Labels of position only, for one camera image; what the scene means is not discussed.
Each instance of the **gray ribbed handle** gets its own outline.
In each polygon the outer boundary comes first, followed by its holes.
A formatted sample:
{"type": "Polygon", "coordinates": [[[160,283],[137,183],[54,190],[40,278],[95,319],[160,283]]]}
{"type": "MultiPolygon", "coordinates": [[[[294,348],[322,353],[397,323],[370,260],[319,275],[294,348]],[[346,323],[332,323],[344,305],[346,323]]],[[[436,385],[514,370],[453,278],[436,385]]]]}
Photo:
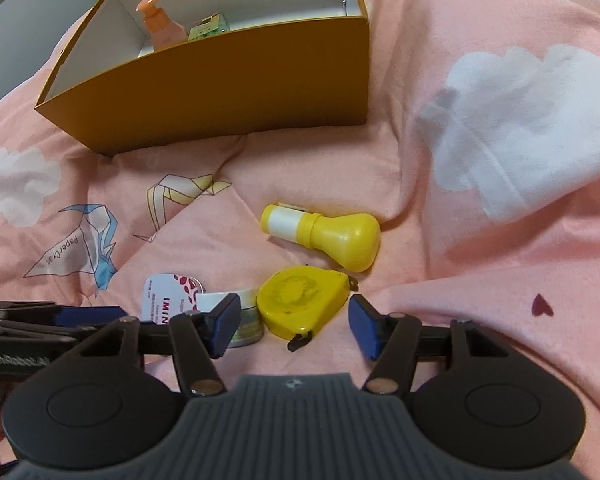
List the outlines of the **gray ribbed handle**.
{"type": "Polygon", "coordinates": [[[585,480],[566,460],[525,472],[462,463],[422,436],[400,400],[361,392],[347,374],[243,376],[229,393],[190,400],[173,431],[128,463],[94,472],[24,463],[8,476],[47,479],[585,480]]]}

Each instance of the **black cable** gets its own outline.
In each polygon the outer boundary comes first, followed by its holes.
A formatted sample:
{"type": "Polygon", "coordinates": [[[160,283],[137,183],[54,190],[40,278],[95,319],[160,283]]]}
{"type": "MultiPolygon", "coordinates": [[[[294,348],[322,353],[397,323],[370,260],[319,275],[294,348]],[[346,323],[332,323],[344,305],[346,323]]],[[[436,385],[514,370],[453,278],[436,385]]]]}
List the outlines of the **black cable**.
{"type": "Polygon", "coordinates": [[[11,462],[7,462],[5,464],[0,464],[0,478],[10,473],[11,470],[18,465],[17,460],[11,460],[11,462]]]}

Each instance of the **black round knob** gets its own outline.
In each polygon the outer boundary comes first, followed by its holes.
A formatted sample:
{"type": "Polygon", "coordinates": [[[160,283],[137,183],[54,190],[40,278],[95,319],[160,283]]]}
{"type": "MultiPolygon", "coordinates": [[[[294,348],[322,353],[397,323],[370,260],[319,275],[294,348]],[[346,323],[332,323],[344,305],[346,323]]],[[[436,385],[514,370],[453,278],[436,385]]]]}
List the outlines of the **black round knob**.
{"type": "Polygon", "coordinates": [[[19,458],[89,470],[153,447],[174,426],[181,407],[177,394],[140,368],[89,357],[41,370],[22,383],[5,403],[2,423],[19,458]]]}
{"type": "Polygon", "coordinates": [[[584,409],[567,386],[526,358],[474,358],[413,393],[413,420],[449,454],[475,465],[522,470],[568,456],[584,409]]]}
{"type": "Polygon", "coordinates": [[[92,428],[115,417],[122,397],[110,386],[76,384],[54,393],[46,405],[53,420],[69,428],[92,428]]]}
{"type": "Polygon", "coordinates": [[[536,396],[513,384],[485,384],[465,399],[467,411],[496,428],[515,428],[530,423],[540,413],[536,396]]]}

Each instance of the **yellow bottle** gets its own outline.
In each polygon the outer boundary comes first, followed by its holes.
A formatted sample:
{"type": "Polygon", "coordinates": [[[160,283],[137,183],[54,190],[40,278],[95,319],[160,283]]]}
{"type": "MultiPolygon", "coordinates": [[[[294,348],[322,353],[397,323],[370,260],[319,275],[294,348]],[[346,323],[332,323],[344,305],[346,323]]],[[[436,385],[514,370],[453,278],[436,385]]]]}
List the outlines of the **yellow bottle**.
{"type": "Polygon", "coordinates": [[[371,267],[380,247],[380,224],[367,213],[328,218],[279,205],[268,205],[260,227],[276,236],[327,253],[349,272],[371,267]]]}

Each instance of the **white container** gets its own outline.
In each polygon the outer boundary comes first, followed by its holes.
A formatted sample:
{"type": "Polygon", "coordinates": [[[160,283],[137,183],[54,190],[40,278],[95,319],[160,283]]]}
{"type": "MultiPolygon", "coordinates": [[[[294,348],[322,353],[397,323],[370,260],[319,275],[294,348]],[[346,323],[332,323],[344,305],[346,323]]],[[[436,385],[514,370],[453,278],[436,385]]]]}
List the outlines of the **white container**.
{"type": "Polygon", "coordinates": [[[229,343],[229,348],[257,343],[262,338],[264,332],[260,313],[256,307],[257,292],[254,288],[247,288],[244,290],[228,290],[227,292],[205,292],[197,295],[196,303],[200,312],[211,312],[227,294],[234,293],[240,297],[242,308],[240,325],[229,343]]]}

